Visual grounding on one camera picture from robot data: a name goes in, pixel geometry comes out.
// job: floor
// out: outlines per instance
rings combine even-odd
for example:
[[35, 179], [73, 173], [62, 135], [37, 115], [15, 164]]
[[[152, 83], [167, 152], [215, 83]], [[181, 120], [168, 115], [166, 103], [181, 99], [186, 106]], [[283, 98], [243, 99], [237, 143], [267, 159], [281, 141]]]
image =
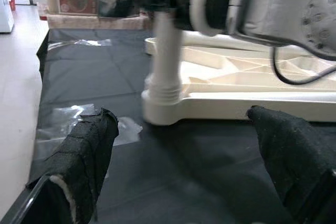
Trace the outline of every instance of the floor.
[[16, 6], [0, 34], [0, 219], [28, 180], [41, 93], [36, 52], [48, 31], [36, 6]]

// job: black cable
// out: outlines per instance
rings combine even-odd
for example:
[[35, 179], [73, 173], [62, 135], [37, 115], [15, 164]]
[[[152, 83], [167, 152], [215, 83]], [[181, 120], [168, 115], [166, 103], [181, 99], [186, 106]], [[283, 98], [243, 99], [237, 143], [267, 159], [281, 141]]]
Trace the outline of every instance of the black cable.
[[286, 78], [285, 76], [282, 75], [282, 73], [280, 73], [278, 66], [277, 66], [277, 56], [278, 56], [278, 48], [276, 47], [272, 47], [271, 48], [271, 60], [272, 60], [272, 67], [273, 67], [273, 71], [276, 74], [276, 76], [279, 78], [280, 81], [286, 83], [286, 84], [290, 84], [290, 85], [304, 85], [304, 84], [310, 84], [312, 82], [318, 81], [321, 78], [336, 72], [336, 66], [330, 67], [322, 72], [320, 72], [317, 76], [313, 76], [304, 80], [300, 80], [300, 81], [294, 81], [294, 80], [290, 80], [288, 78]]

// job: white refrigerator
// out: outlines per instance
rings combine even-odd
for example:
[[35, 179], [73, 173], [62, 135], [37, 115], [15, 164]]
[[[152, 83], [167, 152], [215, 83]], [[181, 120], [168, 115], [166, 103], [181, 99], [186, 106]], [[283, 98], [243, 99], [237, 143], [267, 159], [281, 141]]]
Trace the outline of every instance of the white refrigerator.
[[8, 0], [0, 0], [0, 33], [10, 33], [14, 19]]

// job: clear plastic sheet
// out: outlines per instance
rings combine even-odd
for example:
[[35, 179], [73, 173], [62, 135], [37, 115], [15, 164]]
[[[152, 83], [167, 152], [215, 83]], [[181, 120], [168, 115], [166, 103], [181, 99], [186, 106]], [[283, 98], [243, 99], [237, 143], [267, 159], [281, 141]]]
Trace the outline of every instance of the clear plastic sheet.
[[67, 45], [84, 45], [84, 46], [101, 46], [101, 47], [109, 47], [112, 46], [110, 39], [104, 39], [104, 40], [85, 40], [85, 39], [79, 39], [79, 40], [69, 40], [69, 41], [61, 41], [56, 42], [48, 45], [48, 51], [53, 50], [58, 47], [63, 47]]
[[[36, 131], [34, 159], [44, 159], [50, 156], [75, 125], [82, 120], [81, 115], [96, 113], [94, 107], [93, 104], [85, 104], [53, 109], [51, 115], [52, 126]], [[119, 136], [115, 139], [113, 146], [134, 143], [140, 140], [139, 133], [142, 131], [142, 127], [131, 118], [119, 118], [118, 129]]]

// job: black tablecloth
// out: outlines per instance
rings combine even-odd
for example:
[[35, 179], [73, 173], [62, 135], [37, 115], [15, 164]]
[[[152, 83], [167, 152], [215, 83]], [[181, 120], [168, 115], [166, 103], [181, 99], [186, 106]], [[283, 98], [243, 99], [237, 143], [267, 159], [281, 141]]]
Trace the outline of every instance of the black tablecloth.
[[141, 91], [151, 62], [144, 39], [150, 36], [54, 29], [49, 41], [111, 39], [112, 46], [69, 45], [40, 55], [38, 128], [50, 126], [53, 108], [88, 103], [143, 126], [140, 141], [113, 147], [99, 223], [291, 223], [249, 122], [182, 120], [158, 127], [143, 121]]

